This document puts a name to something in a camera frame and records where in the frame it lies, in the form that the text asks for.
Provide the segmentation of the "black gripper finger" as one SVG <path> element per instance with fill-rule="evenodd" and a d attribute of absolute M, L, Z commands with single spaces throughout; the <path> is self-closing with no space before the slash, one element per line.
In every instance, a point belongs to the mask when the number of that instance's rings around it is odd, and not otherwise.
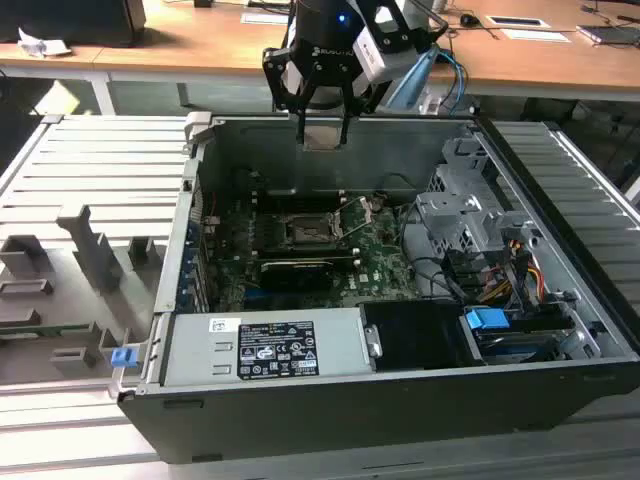
<path fill-rule="evenodd" d="M 340 144 L 345 145 L 351 120 L 373 114 L 387 93 L 388 82 L 371 83 L 361 67 L 337 67 L 332 74 L 334 103 L 342 108 Z"/>
<path fill-rule="evenodd" d="M 301 75 L 299 86 L 294 93 L 289 91 L 283 80 L 289 64 L 295 66 Z M 323 66 L 319 60 L 312 59 L 311 50 L 307 47 L 266 48 L 263 51 L 263 71 L 274 106 L 297 116 L 296 141 L 303 144 L 306 111 L 320 86 Z"/>

